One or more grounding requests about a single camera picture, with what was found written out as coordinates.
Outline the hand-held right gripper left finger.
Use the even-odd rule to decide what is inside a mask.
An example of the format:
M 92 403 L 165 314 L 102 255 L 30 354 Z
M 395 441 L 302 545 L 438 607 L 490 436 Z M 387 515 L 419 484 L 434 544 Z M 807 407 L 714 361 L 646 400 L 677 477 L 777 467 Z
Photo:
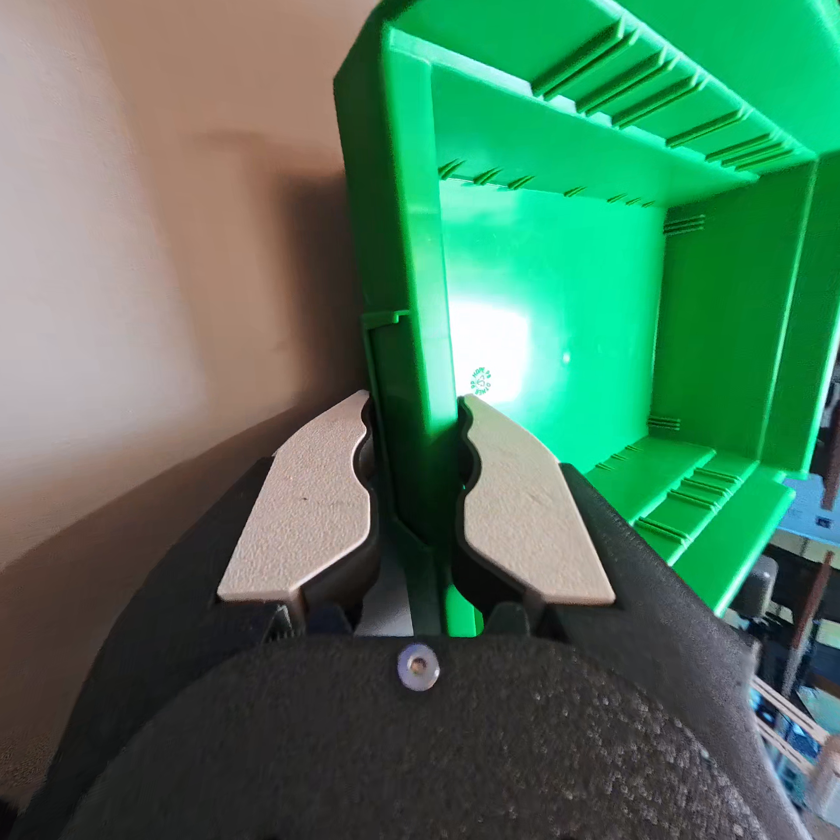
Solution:
M 361 617 L 381 567 L 371 395 L 357 391 L 275 452 L 217 586 L 226 604 L 276 603 L 294 622 L 335 604 Z

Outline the green plastic bin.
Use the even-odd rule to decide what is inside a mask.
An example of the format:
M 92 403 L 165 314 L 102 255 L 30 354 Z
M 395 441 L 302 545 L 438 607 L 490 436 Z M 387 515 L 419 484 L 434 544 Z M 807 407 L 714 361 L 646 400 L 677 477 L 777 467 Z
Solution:
M 838 344 L 838 2 L 380 2 L 333 82 L 416 634 L 459 399 L 571 464 L 721 615 Z

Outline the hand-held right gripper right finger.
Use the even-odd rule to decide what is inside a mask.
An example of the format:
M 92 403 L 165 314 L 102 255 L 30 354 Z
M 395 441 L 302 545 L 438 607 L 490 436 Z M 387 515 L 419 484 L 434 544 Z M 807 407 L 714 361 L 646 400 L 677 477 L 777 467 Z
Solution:
M 616 594 L 560 462 L 500 410 L 460 399 L 470 459 L 458 498 L 458 589 L 477 607 L 612 606 Z

